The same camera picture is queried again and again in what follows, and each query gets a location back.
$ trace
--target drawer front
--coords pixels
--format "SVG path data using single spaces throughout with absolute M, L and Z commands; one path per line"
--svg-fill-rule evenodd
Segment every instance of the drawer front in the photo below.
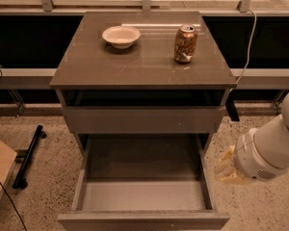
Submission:
M 78 134 L 217 132 L 223 109 L 64 108 L 68 129 Z
M 220 230 L 197 136 L 94 136 L 84 154 L 71 230 Z

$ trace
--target white bowl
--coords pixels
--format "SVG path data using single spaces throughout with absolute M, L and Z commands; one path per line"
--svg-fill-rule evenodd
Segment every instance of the white bowl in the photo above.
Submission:
M 117 49 L 126 49 L 136 41 L 141 33 L 134 27 L 116 26 L 106 29 L 102 35 Z

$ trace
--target cabinet top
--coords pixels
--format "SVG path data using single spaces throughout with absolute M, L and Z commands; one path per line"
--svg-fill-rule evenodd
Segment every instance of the cabinet top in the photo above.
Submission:
M 174 60 L 181 24 L 197 25 L 188 64 Z M 102 38 L 109 27 L 134 26 L 140 38 L 115 49 Z M 50 86 L 54 89 L 228 89 L 236 86 L 227 63 L 198 12 L 100 12 L 84 15 Z

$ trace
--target white robot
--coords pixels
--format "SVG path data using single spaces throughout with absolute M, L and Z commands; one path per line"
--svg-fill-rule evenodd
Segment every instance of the white robot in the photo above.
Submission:
M 264 126 L 251 128 L 230 146 L 215 169 L 216 178 L 230 184 L 252 179 L 270 181 L 289 167 L 289 93 L 281 115 Z

